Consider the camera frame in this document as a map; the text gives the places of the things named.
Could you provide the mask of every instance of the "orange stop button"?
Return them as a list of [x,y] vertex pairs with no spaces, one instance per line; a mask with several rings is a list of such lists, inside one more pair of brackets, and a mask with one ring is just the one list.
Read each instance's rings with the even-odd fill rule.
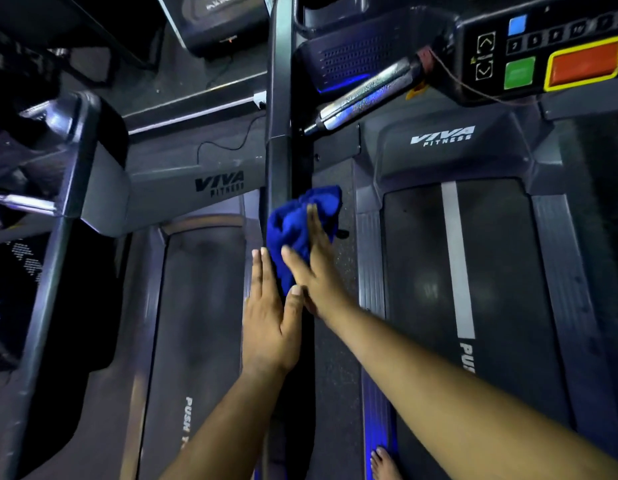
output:
[[554,52],[547,65],[545,90],[611,79],[617,73],[618,37],[613,37]]

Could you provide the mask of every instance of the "green button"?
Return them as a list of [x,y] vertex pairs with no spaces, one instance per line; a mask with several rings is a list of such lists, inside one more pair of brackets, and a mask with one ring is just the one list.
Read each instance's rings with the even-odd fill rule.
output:
[[535,57],[528,57],[507,64],[505,68],[505,89],[521,88],[534,81]]

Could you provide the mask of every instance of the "red button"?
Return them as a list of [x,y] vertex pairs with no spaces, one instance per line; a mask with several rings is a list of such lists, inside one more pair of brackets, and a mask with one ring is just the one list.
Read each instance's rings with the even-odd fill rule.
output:
[[586,48],[553,58],[549,87],[613,74],[618,67],[618,42]]

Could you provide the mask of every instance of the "blue button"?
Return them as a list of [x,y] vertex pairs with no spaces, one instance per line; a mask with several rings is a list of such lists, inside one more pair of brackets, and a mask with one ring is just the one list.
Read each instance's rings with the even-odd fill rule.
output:
[[515,16],[509,20],[509,36],[524,33],[527,29],[527,15]]

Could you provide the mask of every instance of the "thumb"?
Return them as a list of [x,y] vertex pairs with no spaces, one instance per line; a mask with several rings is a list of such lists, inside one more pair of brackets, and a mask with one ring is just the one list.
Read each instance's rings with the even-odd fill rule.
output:
[[280,330],[282,335],[299,335],[302,330],[302,307],[304,306],[304,296],[300,285],[293,285],[286,295],[284,302],[284,315]]
[[309,283],[313,273],[298,253],[289,246],[282,246],[282,260],[293,274],[296,283],[303,286]]

